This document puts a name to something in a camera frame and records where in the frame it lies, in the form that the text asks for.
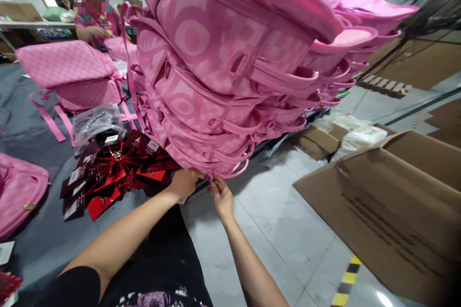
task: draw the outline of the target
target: printed shirt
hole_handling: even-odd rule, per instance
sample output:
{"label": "printed shirt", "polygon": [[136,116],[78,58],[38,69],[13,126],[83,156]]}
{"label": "printed shirt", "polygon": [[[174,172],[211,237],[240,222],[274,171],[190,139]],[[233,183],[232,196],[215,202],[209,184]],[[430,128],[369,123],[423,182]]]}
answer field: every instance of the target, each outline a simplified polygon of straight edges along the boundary
{"label": "printed shirt", "polygon": [[[88,26],[100,26],[109,32],[111,37],[121,36],[121,22],[120,17],[115,12],[112,6],[109,6],[107,12],[89,12],[82,11],[75,15],[75,26],[76,27],[88,27]],[[91,39],[91,45],[106,53],[107,48],[104,45],[104,39],[93,37]]]}

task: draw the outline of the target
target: open cardboard box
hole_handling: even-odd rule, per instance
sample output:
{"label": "open cardboard box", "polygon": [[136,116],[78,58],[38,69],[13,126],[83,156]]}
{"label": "open cardboard box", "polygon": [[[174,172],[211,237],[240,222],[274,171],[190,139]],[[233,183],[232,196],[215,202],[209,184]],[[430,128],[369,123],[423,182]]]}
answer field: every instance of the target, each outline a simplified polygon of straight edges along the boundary
{"label": "open cardboard box", "polygon": [[333,124],[333,129],[326,133],[315,126],[297,133],[290,138],[292,144],[303,150],[316,161],[335,153],[341,147],[341,140],[349,131]]}
{"label": "open cardboard box", "polygon": [[460,149],[408,131],[293,186],[391,292],[438,306],[459,260],[460,166]]}

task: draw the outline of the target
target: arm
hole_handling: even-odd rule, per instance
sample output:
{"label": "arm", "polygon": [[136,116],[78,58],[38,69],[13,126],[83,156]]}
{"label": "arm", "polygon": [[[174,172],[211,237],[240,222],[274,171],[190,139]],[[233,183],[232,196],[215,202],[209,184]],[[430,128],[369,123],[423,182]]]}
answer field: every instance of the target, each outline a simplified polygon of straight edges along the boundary
{"label": "arm", "polygon": [[77,33],[78,39],[85,41],[86,43],[90,43],[91,39],[94,36],[99,37],[99,38],[109,38],[110,37],[107,31],[99,26],[87,26],[87,27],[78,26],[75,31]]}
{"label": "arm", "polygon": [[199,178],[203,178],[203,174],[191,169],[177,172],[171,185],[111,225],[75,257],[61,274],[78,266],[94,269],[100,279],[101,301],[112,277],[133,255],[160,218],[177,201],[192,194]]}
{"label": "arm", "polygon": [[234,218],[232,192],[220,177],[211,184],[216,211],[229,239],[235,266],[249,306],[289,307],[272,276],[251,247]]}

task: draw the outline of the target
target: cardboard box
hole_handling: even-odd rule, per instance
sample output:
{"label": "cardboard box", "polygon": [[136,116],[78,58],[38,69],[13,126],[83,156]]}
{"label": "cardboard box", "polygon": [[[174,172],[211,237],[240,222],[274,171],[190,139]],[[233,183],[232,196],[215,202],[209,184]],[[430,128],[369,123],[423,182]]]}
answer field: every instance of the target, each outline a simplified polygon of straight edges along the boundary
{"label": "cardboard box", "polygon": [[43,21],[35,7],[29,2],[0,1],[0,17],[7,16],[14,22]]}
{"label": "cardboard box", "polygon": [[335,153],[341,147],[341,140],[347,133],[346,129],[333,124],[333,129],[326,133],[315,126],[290,138],[292,144],[303,150],[316,161]]}
{"label": "cardboard box", "polygon": [[[370,65],[377,62],[398,42],[399,40],[396,40],[374,54],[369,60]],[[401,52],[397,59],[380,73],[381,78],[429,90],[461,71],[461,45],[458,44],[410,40],[401,48]]]}
{"label": "cardboard box", "polygon": [[408,131],[294,187],[392,293],[438,306],[459,260],[460,165],[461,150]]}
{"label": "cardboard box", "polygon": [[441,128],[428,134],[428,136],[461,149],[461,123]]}

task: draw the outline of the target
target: clear plastic bag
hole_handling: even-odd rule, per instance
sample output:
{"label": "clear plastic bag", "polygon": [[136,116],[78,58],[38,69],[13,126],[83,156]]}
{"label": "clear plastic bag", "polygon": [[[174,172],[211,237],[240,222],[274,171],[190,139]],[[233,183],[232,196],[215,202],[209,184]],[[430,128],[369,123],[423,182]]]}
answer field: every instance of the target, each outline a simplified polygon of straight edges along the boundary
{"label": "clear plastic bag", "polygon": [[121,121],[119,107],[116,104],[97,106],[76,115],[73,118],[75,154],[79,155],[91,139],[105,130],[115,130],[121,135],[126,132]]}

